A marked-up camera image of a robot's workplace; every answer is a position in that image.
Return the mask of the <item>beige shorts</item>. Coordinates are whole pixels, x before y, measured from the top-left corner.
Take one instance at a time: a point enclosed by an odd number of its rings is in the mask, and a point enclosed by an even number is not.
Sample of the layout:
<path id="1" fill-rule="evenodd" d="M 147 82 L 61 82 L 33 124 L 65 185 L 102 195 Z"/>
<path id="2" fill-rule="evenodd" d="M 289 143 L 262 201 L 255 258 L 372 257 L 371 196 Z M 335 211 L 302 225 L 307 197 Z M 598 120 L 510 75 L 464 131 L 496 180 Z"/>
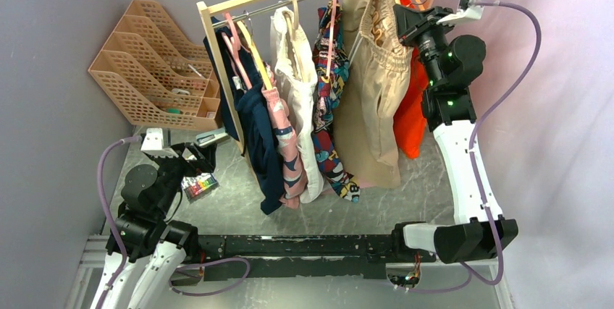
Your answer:
<path id="1" fill-rule="evenodd" d="M 395 0 L 342 0 L 349 77 L 334 111 L 345 170 L 369 187 L 400 185 L 393 117 L 408 89 L 412 50 L 397 37 Z"/>

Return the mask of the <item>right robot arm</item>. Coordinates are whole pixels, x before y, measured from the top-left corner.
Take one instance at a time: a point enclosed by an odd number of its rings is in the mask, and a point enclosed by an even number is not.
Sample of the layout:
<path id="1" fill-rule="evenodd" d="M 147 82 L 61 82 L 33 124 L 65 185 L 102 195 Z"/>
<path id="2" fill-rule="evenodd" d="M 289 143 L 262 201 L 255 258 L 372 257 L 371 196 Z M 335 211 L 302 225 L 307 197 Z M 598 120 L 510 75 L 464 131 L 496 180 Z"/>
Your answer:
<path id="1" fill-rule="evenodd" d="M 454 222 L 407 223 L 390 243 L 391 253 L 399 261 L 409 261 L 418 250 L 436 254 L 443 263 L 496 258 L 519 228 L 496 201 L 473 134 L 477 116 L 469 86 L 483 72 L 486 44 L 475 35 L 448 41 L 453 25 L 441 21 L 453 13 L 449 8 L 420 11 L 396 4 L 393 13 L 398 40 L 418 51 L 426 72 L 421 110 L 445 163 Z"/>

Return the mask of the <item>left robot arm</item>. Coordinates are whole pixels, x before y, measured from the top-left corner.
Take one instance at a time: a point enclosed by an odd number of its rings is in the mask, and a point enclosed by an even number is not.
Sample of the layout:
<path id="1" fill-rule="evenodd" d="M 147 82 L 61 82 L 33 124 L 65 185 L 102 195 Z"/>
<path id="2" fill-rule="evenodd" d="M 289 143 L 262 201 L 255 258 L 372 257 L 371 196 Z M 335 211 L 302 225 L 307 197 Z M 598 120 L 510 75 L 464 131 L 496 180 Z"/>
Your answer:
<path id="1" fill-rule="evenodd" d="M 116 216 L 104 197 L 104 186 L 98 184 L 111 234 L 92 308 L 146 308 L 180 264 L 205 256 L 197 228 L 170 219 L 169 210 L 184 179 L 214 172 L 217 145 L 177 143 L 148 149 L 143 136 L 133 136 L 111 144 L 103 154 L 136 141 L 151 163 L 128 172 Z"/>

